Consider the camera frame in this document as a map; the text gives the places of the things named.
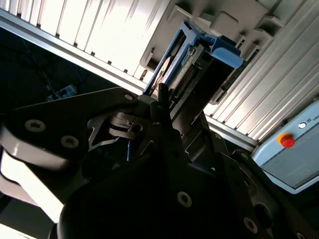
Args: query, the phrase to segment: light gray panel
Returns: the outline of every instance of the light gray panel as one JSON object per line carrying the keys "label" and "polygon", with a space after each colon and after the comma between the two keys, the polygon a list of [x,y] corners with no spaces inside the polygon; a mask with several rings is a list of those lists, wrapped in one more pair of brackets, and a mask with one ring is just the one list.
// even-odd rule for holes
{"label": "light gray panel", "polygon": [[[297,110],[297,105],[309,104],[311,98],[318,94],[314,89],[319,81],[312,80],[307,84],[311,77],[305,79],[318,63],[318,15],[319,2],[307,1],[278,32],[271,45],[239,76],[213,118],[248,134],[252,139],[263,140],[280,124],[278,119],[296,114],[297,111],[291,110]],[[291,91],[301,102],[289,101],[287,95]],[[280,114],[278,105],[284,107]]]}
{"label": "light gray panel", "polygon": [[56,35],[60,17],[62,14],[64,0],[46,0],[42,12],[41,29]]}
{"label": "light gray panel", "polygon": [[60,39],[73,45],[87,0],[68,0],[61,17],[58,34]]}
{"label": "light gray panel", "polygon": [[83,18],[75,40],[75,42],[78,44],[78,48],[81,50],[84,50],[86,47],[101,1],[102,0],[87,1]]}
{"label": "light gray panel", "polygon": [[41,0],[33,0],[33,6],[32,6],[32,13],[30,17],[30,23],[34,26],[38,23],[38,18],[40,14],[40,8],[41,8]]}
{"label": "light gray panel", "polygon": [[19,0],[11,0],[9,12],[16,15],[18,12]]}

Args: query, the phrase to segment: screw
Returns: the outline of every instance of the screw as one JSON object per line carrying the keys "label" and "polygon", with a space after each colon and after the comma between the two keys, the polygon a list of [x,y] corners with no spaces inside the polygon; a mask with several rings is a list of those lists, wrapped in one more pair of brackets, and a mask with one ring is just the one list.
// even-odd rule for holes
{"label": "screw", "polygon": [[29,119],[24,123],[24,127],[34,133],[40,133],[45,130],[45,123],[38,119]]}
{"label": "screw", "polygon": [[215,137],[221,139],[221,136],[219,134],[215,134]]}
{"label": "screw", "polygon": [[186,208],[190,208],[191,207],[191,204],[192,204],[191,198],[190,198],[190,196],[187,193],[182,192],[182,191],[179,192],[177,194],[177,200],[184,207],[186,207]]}
{"label": "screw", "polygon": [[302,122],[298,125],[298,128],[305,128],[307,124],[305,122]]}
{"label": "screw", "polygon": [[250,218],[245,217],[244,218],[244,224],[245,224],[245,227],[249,231],[251,231],[253,234],[257,234],[258,233],[258,228],[257,228],[255,222],[253,220],[251,220]]}
{"label": "screw", "polygon": [[248,160],[248,156],[245,153],[240,154],[244,159]]}
{"label": "screw", "polygon": [[76,148],[79,145],[79,141],[76,137],[66,135],[61,138],[61,144],[66,148]]}
{"label": "screw", "polygon": [[124,95],[124,96],[125,96],[125,98],[128,99],[129,101],[131,101],[131,100],[133,99],[133,97],[130,96],[130,95],[127,95],[127,94],[126,94],[126,95]]}
{"label": "screw", "polygon": [[298,237],[299,239],[306,239],[306,238],[304,237],[304,235],[302,235],[301,233],[297,233],[297,237]]}

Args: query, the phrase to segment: mounting hole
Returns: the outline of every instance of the mounting hole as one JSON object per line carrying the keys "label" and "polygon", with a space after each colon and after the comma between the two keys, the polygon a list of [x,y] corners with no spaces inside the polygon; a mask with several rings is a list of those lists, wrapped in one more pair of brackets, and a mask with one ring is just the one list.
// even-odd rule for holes
{"label": "mounting hole", "polygon": [[34,133],[40,133],[45,130],[45,123],[38,119],[29,119],[24,123],[26,130]]}
{"label": "mounting hole", "polygon": [[126,94],[126,95],[124,95],[124,96],[125,96],[125,98],[128,99],[129,101],[131,101],[131,100],[133,99],[133,97],[130,96],[130,95],[128,95],[128,94]]}
{"label": "mounting hole", "polygon": [[132,126],[132,132],[133,133],[139,133],[143,130],[143,127],[139,124],[135,124]]}
{"label": "mounting hole", "polygon": [[235,184],[236,184],[238,187],[241,186],[241,184],[240,184],[240,182],[239,182],[238,180],[235,180]]}
{"label": "mounting hole", "polygon": [[71,135],[65,135],[61,138],[61,144],[65,148],[76,148],[79,145],[79,140]]}
{"label": "mounting hole", "polygon": [[268,208],[264,204],[258,203],[254,206],[256,217],[264,229],[271,228],[273,219]]}
{"label": "mounting hole", "polygon": [[192,205],[190,196],[185,192],[179,192],[177,194],[177,200],[181,205],[183,205],[186,208],[190,208]]}
{"label": "mounting hole", "polygon": [[253,220],[251,220],[250,218],[245,217],[244,218],[244,224],[245,224],[245,227],[249,231],[251,231],[253,234],[257,234],[258,233],[258,228],[257,228],[255,222]]}
{"label": "mounting hole", "polygon": [[179,158],[179,153],[178,153],[178,152],[173,151],[172,154],[173,154],[173,156],[174,156],[175,158]]}

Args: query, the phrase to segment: dark background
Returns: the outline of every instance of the dark background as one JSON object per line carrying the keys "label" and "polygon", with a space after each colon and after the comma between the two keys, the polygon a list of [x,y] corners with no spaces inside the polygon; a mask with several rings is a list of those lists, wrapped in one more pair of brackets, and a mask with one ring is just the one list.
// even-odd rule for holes
{"label": "dark background", "polygon": [[[72,84],[78,94],[116,85],[0,28],[0,113],[46,102],[54,92]],[[92,171],[108,173],[114,164],[124,163],[125,139],[92,151]],[[229,151],[238,147],[227,142]],[[97,172],[94,163],[99,165]],[[298,195],[286,193],[315,230],[319,230],[319,185]],[[38,239],[47,238],[53,223],[40,208],[0,193],[0,223]]]}

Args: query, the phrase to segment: cable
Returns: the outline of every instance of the cable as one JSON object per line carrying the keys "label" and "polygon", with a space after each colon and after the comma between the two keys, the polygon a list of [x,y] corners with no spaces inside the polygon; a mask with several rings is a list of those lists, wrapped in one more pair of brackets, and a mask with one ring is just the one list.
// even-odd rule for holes
{"label": "cable", "polygon": [[87,87],[86,87],[86,84],[83,80],[83,77],[79,74],[79,71],[78,71],[78,68],[76,66],[73,66],[70,62],[68,62],[68,65],[73,69],[75,70],[75,74],[78,76],[78,78],[80,79],[80,81],[82,82],[82,85],[83,85],[83,89],[84,89],[84,93],[87,93]]}
{"label": "cable", "polygon": [[37,59],[34,57],[33,53],[31,52],[30,48],[28,47],[28,45],[26,44],[25,40],[22,39],[23,41],[23,44],[25,45],[27,51],[29,52],[29,55],[31,56],[32,60],[34,61],[34,63],[37,65],[38,69],[41,71],[41,73],[43,74],[46,82],[47,82],[47,85],[49,86],[51,92],[57,97],[57,98],[60,98],[61,96],[58,95],[56,93],[56,91],[54,90],[54,88],[52,87],[51,83],[50,83],[50,80],[49,80],[49,77],[48,75],[45,73],[45,71],[42,69],[41,65],[39,64],[39,62],[37,61]]}

